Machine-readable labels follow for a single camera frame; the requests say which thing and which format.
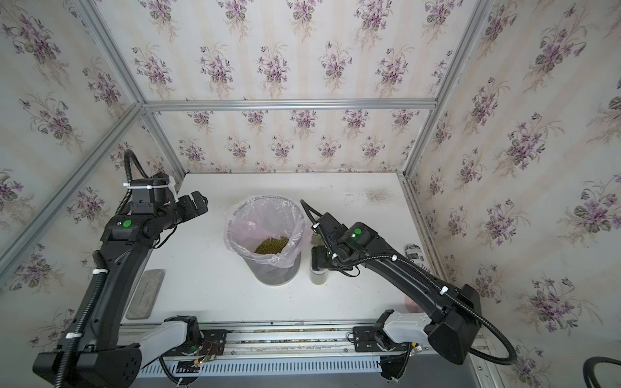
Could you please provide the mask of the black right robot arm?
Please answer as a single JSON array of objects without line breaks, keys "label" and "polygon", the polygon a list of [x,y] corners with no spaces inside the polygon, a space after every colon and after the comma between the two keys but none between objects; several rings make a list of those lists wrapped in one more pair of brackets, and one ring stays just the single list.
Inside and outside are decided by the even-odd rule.
[{"label": "black right robot arm", "polygon": [[[513,365],[515,347],[482,314],[480,294],[469,285],[454,286],[424,270],[395,250],[377,231],[362,222],[351,227],[330,213],[320,213],[301,203],[320,236],[322,246],[314,253],[318,268],[351,276],[355,268],[367,268],[380,275],[412,299],[423,314],[386,311],[376,323],[376,340],[383,349],[391,344],[424,343],[447,361],[461,365],[467,355],[496,365]],[[480,328],[487,328],[505,347],[506,357],[494,357],[474,349]]]}]

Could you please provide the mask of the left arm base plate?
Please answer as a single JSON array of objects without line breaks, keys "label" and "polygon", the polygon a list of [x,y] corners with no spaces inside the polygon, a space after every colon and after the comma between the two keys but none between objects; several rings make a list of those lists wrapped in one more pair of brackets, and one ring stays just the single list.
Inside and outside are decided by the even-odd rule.
[{"label": "left arm base plate", "polygon": [[201,330],[200,343],[192,345],[189,350],[182,354],[187,357],[195,357],[196,365],[214,361],[224,354],[226,346],[227,330]]}]

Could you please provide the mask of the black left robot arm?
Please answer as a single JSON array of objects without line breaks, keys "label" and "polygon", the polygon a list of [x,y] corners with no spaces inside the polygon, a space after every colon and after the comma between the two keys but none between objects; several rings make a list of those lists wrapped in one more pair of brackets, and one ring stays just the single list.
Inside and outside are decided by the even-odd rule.
[{"label": "black left robot arm", "polygon": [[124,152],[124,165],[127,192],[92,254],[87,292],[56,349],[39,353],[32,366],[56,387],[129,387],[166,352],[202,345],[199,323],[190,315],[168,318],[130,345],[118,343],[135,280],[151,252],[165,244],[163,231],[176,232],[208,211],[200,192],[178,197],[171,176],[148,176],[132,150]]}]

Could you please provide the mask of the white lid bean jar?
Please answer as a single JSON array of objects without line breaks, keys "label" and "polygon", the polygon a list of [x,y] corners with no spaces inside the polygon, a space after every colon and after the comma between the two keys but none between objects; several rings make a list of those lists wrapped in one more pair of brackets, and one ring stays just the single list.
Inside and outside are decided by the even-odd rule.
[{"label": "white lid bean jar", "polygon": [[329,271],[327,269],[310,270],[310,280],[316,286],[323,285],[328,278]]}]

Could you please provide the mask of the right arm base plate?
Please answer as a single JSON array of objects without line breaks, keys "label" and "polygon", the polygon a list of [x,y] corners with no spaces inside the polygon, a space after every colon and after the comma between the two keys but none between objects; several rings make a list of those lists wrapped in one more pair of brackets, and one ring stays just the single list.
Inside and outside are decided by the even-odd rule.
[{"label": "right arm base plate", "polygon": [[346,334],[346,339],[354,346],[355,352],[387,352],[383,330],[377,326],[357,326]]}]

